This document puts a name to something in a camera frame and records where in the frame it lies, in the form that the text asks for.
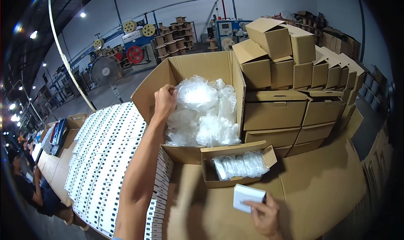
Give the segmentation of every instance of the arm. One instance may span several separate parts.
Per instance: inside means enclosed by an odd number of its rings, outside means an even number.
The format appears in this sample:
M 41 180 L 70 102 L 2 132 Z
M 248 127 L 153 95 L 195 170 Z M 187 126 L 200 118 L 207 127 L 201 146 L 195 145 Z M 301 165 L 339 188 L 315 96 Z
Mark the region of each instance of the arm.
M 160 142 L 166 121 L 174 111 L 177 91 L 165 85 L 154 93 L 154 116 L 133 159 L 129 163 L 119 195 L 119 211 L 114 237 L 144 239 L 146 213 L 152 198 Z

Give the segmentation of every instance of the person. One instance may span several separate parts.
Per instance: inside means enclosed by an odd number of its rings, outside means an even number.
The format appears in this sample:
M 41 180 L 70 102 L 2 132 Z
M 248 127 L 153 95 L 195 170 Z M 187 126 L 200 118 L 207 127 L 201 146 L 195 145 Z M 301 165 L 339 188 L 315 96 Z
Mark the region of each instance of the person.
M 152 198 L 160 143 L 169 115 L 175 110 L 178 91 L 165 85 L 154 93 L 155 107 L 149 127 L 126 170 L 119 196 L 119 210 L 112 240 L 144 239 L 146 213 Z M 279 207 L 268 195 L 266 204 L 245 201 L 251 207 L 256 230 L 270 240 L 281 240 Z
M 41 172 L 34 168 L 34 184 L 21 173 L 21 160 L 16 151 L 8 152 L 8 160 L 12 167 L 14 182 L 24 200 L 33 206 L 38 213 L 52 217 L 53 215 L 63 219 L 67 225 L 76 224 L 82 230 L 88 229 L 88 225 L 78 218 L 70 207 L 66 207 L 53 192 L 46 179 L 40 184 Z

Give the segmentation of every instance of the plastic-wrapped item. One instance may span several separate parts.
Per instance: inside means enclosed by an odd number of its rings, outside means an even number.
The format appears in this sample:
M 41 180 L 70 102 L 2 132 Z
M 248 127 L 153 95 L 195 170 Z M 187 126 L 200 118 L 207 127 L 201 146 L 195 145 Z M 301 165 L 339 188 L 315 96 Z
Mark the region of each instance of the plastic-wrapped item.
M 270 170 L 264 164 L 261 151 L 245 152 L 242 156 L 219 156 L 212 159 L 219 180 L 230 180 L 232 177 L 259 177 Z

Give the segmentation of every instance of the white pipe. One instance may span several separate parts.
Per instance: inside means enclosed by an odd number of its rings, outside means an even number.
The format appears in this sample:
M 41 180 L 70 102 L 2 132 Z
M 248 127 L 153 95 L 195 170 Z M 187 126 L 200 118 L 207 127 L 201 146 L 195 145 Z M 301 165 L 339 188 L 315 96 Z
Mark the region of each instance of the white pipe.
M 59 50 L 60 57 L 62 58 L 63 63 L 66 66 L 66 69 L 69 72 L 70 77 L 72 78 L 72 81 L 74 82 L 74 85 L 77 87 L 78 91 L 80 92 L 81 96 L 84 98 L 84 100 L 87 102 L 88 106 L 92 111 L 96 111 L 96 109 L 93 107 L 93 105 L 90 103 L 88 100 L 87 96 L 84 94 L 84 92 L 81 90 L 80 86 L 78 85 L 76 79 L 74 78 L 74 75 L 72 71 L 70 70 L 70 64 L 68 62 L 68 59 L 62 52 L 62 49 L 60 48 L 59 40 L 56 35 L 56 30 L 54 29 L 54 24 L 53 24 L 53 16 L 52 16 L 52 3 L 51 0 L 48 0 L 48 8 L 49 8 L 49 21 L 50 21 L 50 26 L 52 27 L 52 33 L 54 37 L 54 41 L 56 43 L 57 49 Z

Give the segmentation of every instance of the hand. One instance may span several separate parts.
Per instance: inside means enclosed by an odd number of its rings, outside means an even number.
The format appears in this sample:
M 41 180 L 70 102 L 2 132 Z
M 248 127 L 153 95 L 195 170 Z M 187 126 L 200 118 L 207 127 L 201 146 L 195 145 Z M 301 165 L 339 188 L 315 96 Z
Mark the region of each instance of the hand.
M 251 216 L 256 231 L 270 240 L 282 239 L 278 222 L 279 205 L 271 195 L 267 194 L 266 204 L 253 201 L 245 201 L 244 204 L 251 207 Z
M 169 84 L 156 91 L 154 93 L 155 106 L 153 118 L 165 124 L 169 115 L 175 110 L 177 94 L 178 90 Z

